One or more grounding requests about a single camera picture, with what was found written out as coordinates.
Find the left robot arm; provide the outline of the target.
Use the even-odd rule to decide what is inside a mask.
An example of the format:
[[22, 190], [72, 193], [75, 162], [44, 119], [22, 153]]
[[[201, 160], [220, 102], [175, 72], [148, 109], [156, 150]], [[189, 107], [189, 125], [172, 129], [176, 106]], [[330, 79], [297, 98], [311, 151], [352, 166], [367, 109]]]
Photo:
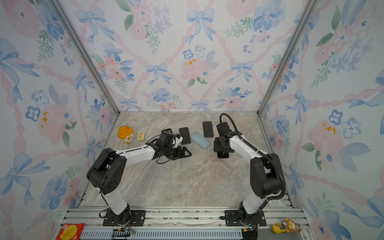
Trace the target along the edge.
[[145, 215], [138, 217], [132, 213], [128, 202], [124, 199], [119, 185], [125, 168], [140, 162], [159, 160], [167, 161], [184, 159], [192, 156], [187, 147], [181, 146], [183, 138], [174, 135], [171, 130], [163, 130], [160, 135], [153, 137], [143, 146], [128, 150], [104, 149], [87, 172], [87, 179], [95, 187], [107, 204], [104, 219], [105, 227], [130, 224], [141, 226]]

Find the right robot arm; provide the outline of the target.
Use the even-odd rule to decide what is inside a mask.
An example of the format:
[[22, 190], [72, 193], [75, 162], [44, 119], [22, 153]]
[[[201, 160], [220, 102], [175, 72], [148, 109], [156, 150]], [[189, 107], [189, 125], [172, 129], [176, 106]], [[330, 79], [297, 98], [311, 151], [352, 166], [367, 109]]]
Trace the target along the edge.
[[280, 159], [267, 154], [246, 140], [238, 131], [230, 129], [227, 122], [217, 125], [219, 136], [214, 140], [214, 152], [219, 158], [237, 153], [249, 162], [250, 187], [248, 197], [239, 205], [238, 219], [244, 226], [259, 225], [264, 207], [272, 200], [286, 194], [286, 182]]

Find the black phone screen up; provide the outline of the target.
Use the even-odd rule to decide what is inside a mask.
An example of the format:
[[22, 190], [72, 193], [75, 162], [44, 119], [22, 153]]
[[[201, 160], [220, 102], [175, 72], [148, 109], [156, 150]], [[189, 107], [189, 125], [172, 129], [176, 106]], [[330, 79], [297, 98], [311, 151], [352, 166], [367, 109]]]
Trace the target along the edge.
[[229, 158], [229, 153], [228, 152], [217, 151], [217, 157], [219, 159], [228, 159]]

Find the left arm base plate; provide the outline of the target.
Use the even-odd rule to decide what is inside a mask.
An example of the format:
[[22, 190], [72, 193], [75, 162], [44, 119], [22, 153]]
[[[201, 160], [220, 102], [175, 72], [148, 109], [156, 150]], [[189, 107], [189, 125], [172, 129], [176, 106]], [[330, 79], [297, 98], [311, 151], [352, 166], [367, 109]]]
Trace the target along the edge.
[[143, 227], [146, 219], [145, 210], [126, 210], [116, 215], [112, 210], [107, 209], [104, 219], [104, 227]]

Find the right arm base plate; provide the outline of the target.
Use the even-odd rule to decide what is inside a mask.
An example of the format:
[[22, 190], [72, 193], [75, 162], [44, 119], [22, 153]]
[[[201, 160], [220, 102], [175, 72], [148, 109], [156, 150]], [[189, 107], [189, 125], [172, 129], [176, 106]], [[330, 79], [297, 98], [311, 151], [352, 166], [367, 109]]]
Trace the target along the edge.
[[238, 210], [225, 210], [224, 216], [220, 217], [221, 220], [226, 222], [227, 227], [265, 227], [267, 225], [266, 217], [263, 211], [257, 211], [250, 215], [242, 209]]

